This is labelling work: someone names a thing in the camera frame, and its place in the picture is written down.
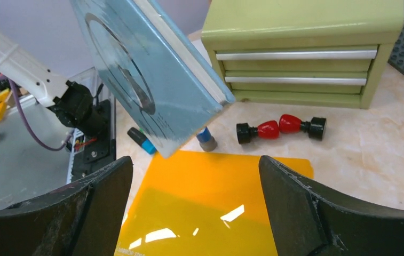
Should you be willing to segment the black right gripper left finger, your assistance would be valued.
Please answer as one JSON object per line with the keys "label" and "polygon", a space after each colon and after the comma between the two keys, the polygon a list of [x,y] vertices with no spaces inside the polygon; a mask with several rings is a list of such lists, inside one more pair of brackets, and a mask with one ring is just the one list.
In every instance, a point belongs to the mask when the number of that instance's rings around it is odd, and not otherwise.
{"label": "black right gripper left finger", "polygon": [[123,156],[0,210],[0,255],[113,255],[133,177]]}

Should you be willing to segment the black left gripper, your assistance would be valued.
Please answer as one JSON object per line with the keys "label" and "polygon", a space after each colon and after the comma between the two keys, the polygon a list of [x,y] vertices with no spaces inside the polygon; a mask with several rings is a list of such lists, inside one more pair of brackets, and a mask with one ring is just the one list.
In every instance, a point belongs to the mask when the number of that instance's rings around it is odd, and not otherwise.
{"label": "black left gripper", "polygon": [[87,137],[97,137],[108,128],[108,120],[96,110],[90,90],[77,82],[67,81],[61,97],[54,97],[48,107],[66,127],[76,128]]}

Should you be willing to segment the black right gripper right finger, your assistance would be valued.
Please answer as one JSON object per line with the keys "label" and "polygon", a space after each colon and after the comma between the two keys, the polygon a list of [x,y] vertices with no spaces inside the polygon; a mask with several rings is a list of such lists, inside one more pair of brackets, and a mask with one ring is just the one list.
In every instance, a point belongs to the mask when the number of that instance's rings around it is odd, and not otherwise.
{"label": "black right gripper right finger", "polygon": [[259,175],[278,255],[404,255],[404,210],[341,193],[269,156]]}

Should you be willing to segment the light blue hardcover book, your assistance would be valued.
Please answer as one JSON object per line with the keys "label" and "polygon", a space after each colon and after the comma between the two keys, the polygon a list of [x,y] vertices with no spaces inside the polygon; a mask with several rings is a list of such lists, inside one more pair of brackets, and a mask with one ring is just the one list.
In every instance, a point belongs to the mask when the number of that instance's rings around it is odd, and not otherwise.
{"label": "light blue hardcover book", "polygon": [[235,98],[155,1],[71,1],[105,86],[169,157]]}

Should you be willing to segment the yellow plastic clip folder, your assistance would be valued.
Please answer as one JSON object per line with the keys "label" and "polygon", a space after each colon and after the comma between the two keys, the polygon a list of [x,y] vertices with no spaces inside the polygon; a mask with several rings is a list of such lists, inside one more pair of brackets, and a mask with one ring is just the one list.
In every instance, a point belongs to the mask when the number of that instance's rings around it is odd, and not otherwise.
{"label": "yellow plastic clip folder", "polygon": [[259,156],[153,157],[115,255],[276,255]]}

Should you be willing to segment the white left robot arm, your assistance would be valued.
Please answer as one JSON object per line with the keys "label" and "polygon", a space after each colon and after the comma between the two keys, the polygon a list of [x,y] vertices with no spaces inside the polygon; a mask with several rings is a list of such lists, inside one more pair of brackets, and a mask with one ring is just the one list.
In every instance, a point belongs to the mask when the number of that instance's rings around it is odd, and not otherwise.
{"label": "white left robot arm", "polygon": [[97,137],[108,128],[108,120],[96,110],[86,86],[52,72],[1,32],[0,73],[24,87],[64,126],[88,137]]}

